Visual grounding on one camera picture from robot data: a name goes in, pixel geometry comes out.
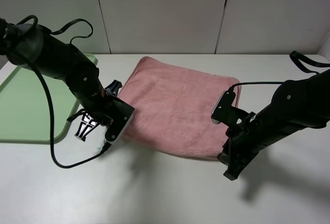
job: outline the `light green tray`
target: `light green tray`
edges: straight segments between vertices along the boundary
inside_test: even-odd
[[[86,55],[95,64],[94,55]],[[67,118],[78,102],[63,81],[44,76],[55,113],[55,142],[67,134]],[[0,85],[0,142],[43,143],[50,140],[47,98],[33,71],[16,68]]]

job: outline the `table surface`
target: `table surface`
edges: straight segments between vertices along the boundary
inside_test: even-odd
[[[97,55],[104,86],[125,82],[143,55]],[[245,81],[310,75],[287,55],[152,55],[162,62]],[[324,61],[321,56],[312,59]],[[0,80],[13,68],[5,65]],[[258,112],[277,86],[242,87],[239,107]],[[79,119],[55,145],[63,164],[98,152],[104,127],[86,142]],[[263,150],[236,181],[219,162],[163,154],[122,139],[73,169],[52,162],[48,145],[0,144],[1,223],[329,223],[330,128],[305,129]]]

